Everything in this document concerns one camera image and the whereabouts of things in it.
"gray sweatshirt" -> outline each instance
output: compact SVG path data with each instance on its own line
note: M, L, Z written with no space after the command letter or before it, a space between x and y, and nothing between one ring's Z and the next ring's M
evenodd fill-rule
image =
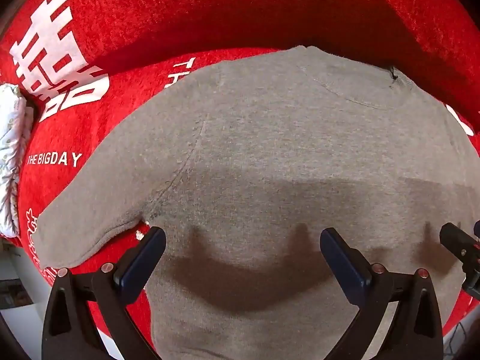
M463 276L438 232L471 232L479 181L459 123L404 74L297 47L204 67L150 99L33 237L43 266L72 267L141 220L162 227L146 292L164 360L320 360L357 310L320 232L391 271L428 269L445 322Z

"wall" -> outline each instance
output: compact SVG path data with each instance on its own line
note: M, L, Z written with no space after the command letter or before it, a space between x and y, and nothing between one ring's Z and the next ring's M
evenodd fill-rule
M10 260L9 254L0 254L0 280L18 278L18 273ZM40 360L43 323L38 316L35 305L15 307L0 312L27 355L32 360Z
M11 250L10 255L12 265L27 290L28 295L30 295L30 298L35 304L38 316L43 321L50 296L50 285L37 271L32 260L30 260L23 249L15 247Z

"red pillow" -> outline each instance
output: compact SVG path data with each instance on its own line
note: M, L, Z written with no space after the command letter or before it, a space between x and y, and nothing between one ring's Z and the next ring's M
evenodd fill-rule
M297 44L395 65L480 130L480 32L457 0L28 0L0 42L1 79L46 108L21 172L23 246L34 256L34 218L165 85L221 59ZM233 50L206 52L220 49ZM126 232L76 272L135 242ZM144 295L130 312L149 338Z

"red fleece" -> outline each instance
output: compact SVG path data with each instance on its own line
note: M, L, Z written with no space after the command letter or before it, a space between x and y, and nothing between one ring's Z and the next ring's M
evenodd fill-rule
M480 32L457 0L66 0L46 14L43 23L62 18L69 8L73 19L57 28L54 37L57 33L59 40L74 37L81 58L89 64L77 69L76 76L85 77L85 70L98 67L91 77L107 77L98 98L80 105L75 105L79 98L87 99L97 89L69 92L78 82L75 74L59 73L69 61L78 61L78 55L72 49L63 50L60 43L49 43L53 38L42 33L44 28L37 27L31 39L26 36L35 19L30 17L51 1L28 0L0 42L1 79L23 84L27 92L38 96L42 108L53 98L49 94L71 83L58 91L65 94L58 108L53 107L51 116L37 124L22 167L21 240L34 261L30 235L35 231L35 218L112 128L166 84L182 78L180 74L222 59L304 44L378 66L394 65L480 131ZM27 41L14 62L12 47L24 36ZM16 70L22 67L16 63L30 50L35 50L36 58L22 71ZM49 73L43 63L52 50L62 59L51 63ZM29 81L30 73L45 80ZM42 80L49 88L38 89L43 88ZM471 139L478 148L478 136ZM117 261L135 242L135 230L125 232L73 271L85 272ZM467 307L464 298L453 315L463 314L462 307ZM144 294L129 311L150 339ZM104 330L97 310L94 317Z

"black clamp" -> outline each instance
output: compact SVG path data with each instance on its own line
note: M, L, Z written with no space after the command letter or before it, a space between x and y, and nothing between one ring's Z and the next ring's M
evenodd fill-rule
M322 232L320 249L348 301L359 307L325 360L362 360L390 302L398 302L397 311L374 359L443 358L440 311L426 269L399 274L387 271L379 263L370 264L332 227Z
M123 358L161 360L144 339L125 307L135 302L166 247L165 232L152 227L114 264L93 273L72 274L61 268L46 308L42 358L111 360L87 302L97 302Z
M440 242L463 263L464 290L480 300L480 245L452 223ZM97 302L125 360L161 360L131 320L125 307L135 302L166 248L165 232L152 227L120 260L93 273L58 271L47 305L42 358L110 360L87 302ZM370 264L334 228L320 236L320 249L347 300L358 313L325 360L361 360L388 303L398 302L393 321L375 360L441 360L443 337L433 283L426 269L414 274L389 272Z
M480 234L480 222L475 224L474 234L477 237ZM462 270L465 273L462 289L471 297L480 300L480 243L453 223L442 226L440 243L462 261Z

